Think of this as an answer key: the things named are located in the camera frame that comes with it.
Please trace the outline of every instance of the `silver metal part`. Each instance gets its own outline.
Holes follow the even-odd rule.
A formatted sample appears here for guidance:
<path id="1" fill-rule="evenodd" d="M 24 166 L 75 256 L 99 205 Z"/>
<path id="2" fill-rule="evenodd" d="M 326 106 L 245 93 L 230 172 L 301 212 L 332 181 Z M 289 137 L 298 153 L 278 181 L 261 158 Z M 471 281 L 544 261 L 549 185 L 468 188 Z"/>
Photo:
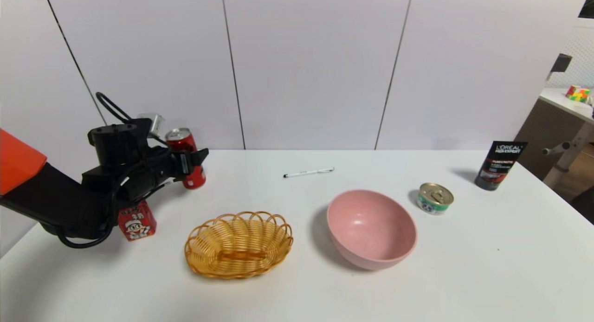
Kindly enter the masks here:
<path id="1" fill-rule="evenodd" d="M 191 136 L 191 134 L 188 128 L 174 128 L 165 134 L 165 140 L 168 142 L 178 142 Z"/>
<path id="2" fill-rule="evenodd" d="M 450 190 L 436 183 L 424 183 L 419 187 L 419 193 L 434 204 L 450 205 L 454 202 L 454 195 Z"/>
<path id="3" fill-rule="evenodd" d="M 558 154 L 558 153 L 563 153 L 564 151 L 566 151 L 570 147 L 571 147 L 571 143 L 570 142 L 561 142 L 560 144 L 558 144 L 554 148 L 543 148 L 542 149 L 542 153 L 543 153 L 543 155 L 555 155 L 555 154 Z"/>
<path id="4" fill-rule="evenodd" d="M 570 148 L 564 151 L 559 161 L 557 161 L 556 165 L 547 174 L 547 177 L 542 180 L 543 183 L 550 188 L 554 188 L 561 180 L 563 174 L 569 170 L 569 166 L 573 163 L 577 155 L 579 155 L 584 145 L 589 142 L 592 135 L 594 135 L 594 125 L 587 121 L 584 122 L 581 129 L 575 135 L 575 138 L 571 140 Z"/>
<path id="5" fill-rule="evenodd" d="M 161 134 L 159 132 L 161 130 L 161 125 L 163 121 L 165 121 L 165 118 L 163 118 L 161 115 L 157 113 L 141 113 L 138 115 L 137 118 L 150 119 L 153 123 L 150 125 L 150 130 L 148 133 L 151 134 L 151 136 L 154 136 L 155 138 L 161 138 Z"/>

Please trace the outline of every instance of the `black cable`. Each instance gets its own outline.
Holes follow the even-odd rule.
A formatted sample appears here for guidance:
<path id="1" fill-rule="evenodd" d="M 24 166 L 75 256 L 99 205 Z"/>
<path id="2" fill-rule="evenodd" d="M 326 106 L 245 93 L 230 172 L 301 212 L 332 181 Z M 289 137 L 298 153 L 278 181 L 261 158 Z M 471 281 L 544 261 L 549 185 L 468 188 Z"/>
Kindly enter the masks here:
<path id="1" fill-rule="evenodd" d="M 155 187 L 154 189 L 152 189 L 149 193 L 143 195 L 142 197 L 130 202 L 130 206 L 135 206 L 138 205 L 140 202 L 143 202 L 144 200 L 146 200 L 148 197 L 150 197 L 151 195 L 153 195 L 153 193 L 159 191 L 160 189 L 162 189 L 165 185 L 167 185 L 168 183 L 163 183 L 157 187 Z"/>
<path id="2" fill-rule="evenodd" d="M 107 111 L 110 111 L 110 113 L 114 117 L 119 119 L 122 123 L 128 123 L 128 121 L 132 120 L 132 117 L 130 117 L 126 112 L 124 112 L 123 109 L 119 108 L 119 106 L 114 104 L 109 98 L 107 98 L 106 95 L 102 94 L 101 92 L 95 92 L 95 96 L 97 97 L 97 100 L 101 103 L 101 105 L 103 105 L 103 107 L 106 108 Z M 121 113 L 124 117 L 126 117 L 127 120 L 123 119 L 123 117 L 121 115 L 117 114 L 117 112 L 114 111 L 111 107 L 113 107 L 113 109 L 116 109 L 117 111 L 119 111 L 119 113 Z"/>
<path id="3" fill-rule="evenodd" d="M 159 138 L 157 136 L 153 136 L 153 139 L 157 140 L 157 142 L 164 144 L 167 148 L 171 148 L 171 145 L 168 144 L 167 142 L 164 142 L 163 140 L 161 140 L 161 138 Z"/>
<path id="4" fill-rule="evenodd" d="M 153 155 L 147 157 L 146 164 L 147 164 L 147 166 L 150 167 L 150 166 L 154 165 L 155 163 L 158 163 L 165 157 L 168 157 L 170 154 L 171 154 L 171 149 L 162 148 L 162 150 L 160 149 L 159 153 L 156 153 L 156 154 L 153 154 Z"/>
<path id="5" fill-rule="evenodd" d="M 84 249 L 84 248 L 91 248 L 92 246 L 96 246 L 97 244 L 100 244 L 101 242 L 103 242 L 104 240 L 106 240 L 110 234 L 111 231 L 113 230 L 113 227 L 115 225 L 115 221 L 117 221 L 117 218 L 115 218 L 115 197 L 117 195 L 117 192 L 119 191 L 120 187 L 122 186 L 123 181 L 130 176 L 130 174 L 132 174 L 132 172 L 134 172 L 134 170 L 136 170 L 137 168 L 139 168 L 140 166 L 145 165 L 145 162 L 138 162 L 135 165 L 129 167 L 127 170 L 125 170 L 125 172 L 120 176 L 120 178 L 117 180 L 117 182 L 115 182 L 112 186 L 111 192 L 110 192 L 110 197 L 108 198 L 108 203 L 106 206 L 106 229 L 105 232 L 102 234 L 102 236 L 96 240 L 93 240 L 91 242 L 87 242 L 87 243 L 74 243 L 70 240 L 68 240 L 68 238 L 66 238 L 66 234 L 64 233 L 64 230 L 62 229 L 62 227 L 55 227 L 56 229 L 56 236 L 58 237 L 58 239 L 60 240 L 60 242 L 62 242 L 62 244 L 68 246 L 69 248 L 74 248 L 74 249 Z"/>

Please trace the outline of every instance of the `white pen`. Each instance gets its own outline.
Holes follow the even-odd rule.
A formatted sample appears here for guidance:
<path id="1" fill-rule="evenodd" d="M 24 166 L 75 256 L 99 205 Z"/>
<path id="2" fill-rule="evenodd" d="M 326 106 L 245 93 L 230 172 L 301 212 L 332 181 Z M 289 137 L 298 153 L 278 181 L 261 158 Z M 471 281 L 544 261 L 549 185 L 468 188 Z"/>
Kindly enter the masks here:
<path id="1" fill-rule="evenodd" d="M 283 178 L 291 178 L 291 177 L 297 177 L 297 176 L 305 176 L 306 174 L 325 174 L 326 172 L 333 172 L 334 171 L 334 167 L 330 167 L 330 168 L 321 168 L 320 170 L 312 170 L 312 171 L 302 171 L 302 172 L 297 172 L 297 174 L 284 174 Z"/>

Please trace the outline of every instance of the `red milk carton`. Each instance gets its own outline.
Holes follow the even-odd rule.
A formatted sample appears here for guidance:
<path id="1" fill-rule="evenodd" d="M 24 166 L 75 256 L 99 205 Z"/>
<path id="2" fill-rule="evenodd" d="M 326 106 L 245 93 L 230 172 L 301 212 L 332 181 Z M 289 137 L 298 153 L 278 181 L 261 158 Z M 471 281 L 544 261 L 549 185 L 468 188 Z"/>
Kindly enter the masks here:
<path id="1" fill-rule="evenodd" d="M 120 210 L 117 215 L 117 224 L 128 240 L 150 237 L 157 229 L 157 221 L 146 200 L 136 206 Z"/>

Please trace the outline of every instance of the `white tabletop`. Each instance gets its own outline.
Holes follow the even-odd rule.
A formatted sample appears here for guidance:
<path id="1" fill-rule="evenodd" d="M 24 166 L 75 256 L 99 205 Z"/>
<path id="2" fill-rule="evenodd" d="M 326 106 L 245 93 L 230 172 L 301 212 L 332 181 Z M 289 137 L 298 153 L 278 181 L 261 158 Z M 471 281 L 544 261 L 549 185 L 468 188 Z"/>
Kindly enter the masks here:
<path id="1" fill-rule="evenodd" d="M 565 97 L 567 89 L 565 88 L 545 88 L 541 92 L 540 98 L 554 106 L 569 112 L 572 115 L 594 125 L 592 119 L 592 106 L 576 102 Z"/>
<path id="2" fill-rule="evenodd" d="M 149 199 L 157 234 L 72 250 L 37 225 L 0 259 L 2 322 L 594 321 L 594 227 L 516 164 L 497 191 L 472 180 L 485 151 L 212 151 L 207 182 Z M 282 174 L 335 166 L 331 174 Z M 456 201 L 418 209 L 424 182 Z M 348 189 L 400 202 L 418 228 L 390 269 L 351 267 L 329 240 L 325 208 Z M 187 234 L 229 212 L 282 214 L 295 243 L 266 275 L 214 280 L 189 271 Z"/>

